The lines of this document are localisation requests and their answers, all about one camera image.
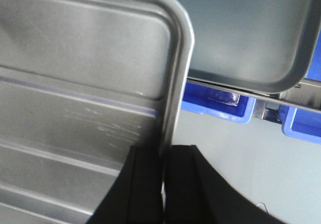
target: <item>scratch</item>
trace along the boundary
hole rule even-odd
[[[110,146],[117,148],[117,146],[113,145],[112,143],[108,143]]]
[[[123,128],[123,127],[121,127],[121,126],[118,126],[118,125],[116,125],[116,126],[113,126],[113,125],[108,125],[108,124],[104,124],[104,123],[102,123],[102,122],[99,122],[99,121],[95,121],[95,120],[91,120],[91,119],[89,119],[89,120],[85,120],[85,119],[82,119],[81,117],[79,117],[79,116],[69,116],[69,115],[63,115],[64,117],[66,117],[66,118],[70,118],[70,119],[75,119],[75,120],[80,120],[80,121],[84,121],[84,122],[88,122],[88,123],[92,123],[92,124],[95,124],[95,125],[98,125],[98,129],[99,130],[101,130],[101,131],[106,131],[106,129],[114,129],[114,130],[121,130],[121,131],[124,131],[124,132],[127,132],[127,133],[129,133],[129,134],[133,134],[133,135],[135,135],[135,136],[140,136],[140,134],[139,133],[136,133],[136,132],[133,132],[133,131],[130,131],[130,130],[127,130],[127,129],[125,129],[125,128]]]
[[[103,132],[108,131],[108,132],[113,132],[113,133],[115,133],[115,130],[111,130],[111,129],[109,129],[109,128],[106,128],[106,127],[100,126],[100,125],[98,126],[98,130],[103,131]]]
[[[86,110],[87,110],[88,112],[94,113],[94,114],[96,114],[96,115],[102,115],[101,113],[99,113],[99,112],[97,112],[97,111],[95,111],[95,110],[91,110],[90,108],[86,108]]]
[[[90,118],[90,119],[94,119],[94,118],[95,118],[95,117],[93,117],[93,116],[88,116],[88,115],[84,115],[84,114],[81,114],[81,113],[72,112],[72,111],[69,111],[69,110],[67,110],[67,109],[65,109],[65,111],[66,111],[67,113],[71,113],[71,114],[74,114],[74,115],[83,116],[83,117]]]
[[[48,43],[51,43],[51,41],[49,40],[49,38],[26,16],[24,15],[24,17],[26,18],[26,20],[37,30],[37,32],[47,40]]]
[[[134,143],[134,142],[131,141],[131,140],[128,140],[128,139],[125,139],[125,138],[122,138],[122,137],[118,137],[118,136],[115,136],[115,135],[110,135],[110,134],[105,134],[105,135],[107,135],[107,136],[109,136],[109,137],[112,137],[112,138],[115,138],[115,139],[124,140],[124,141],[126,141],[126,142],[128,142],[128,143],[130,143],[130,144],[133,144],[133,143]]]
[[[119,125],[115,124],[115,123],[112,123],[111,125],[113,125],[114,127],[118,128],[118,129],[121,129],[121,130],[123,130],[125,132],[128,132],[128,133],[131,133],[133,135],[139,136],[139,133],[131,131],[131,130],[128,130],[128,129],[122,127],[122,126],[119,126]]]

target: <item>metal tray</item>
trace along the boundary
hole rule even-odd
[[[195,30],[189,78],[278,93],[308,70],[320,0],[179,0]]]
[[[130,145],[166,148],[193,44],[176,0],[0,0],[1,222],[84,223]]]

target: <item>metal lid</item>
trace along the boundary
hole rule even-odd
[[[116,160],[171,142],[194,44],[176,0],[0,0],[0,42],[1,134]]]

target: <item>blue plastic bin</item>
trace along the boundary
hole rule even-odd
[[[316,44],[307,78],[321,81],[321,34]],[[281,106],[279,119],[285,135],[321,144],[321,114],[295,107]]]
[[[213,99],[213,91],[218,90],[187,83],[181,109],[197,114],[208,114],[241,124],[250,121],[255,105],[255,98],[240,96],[237,106],[233,106]]]

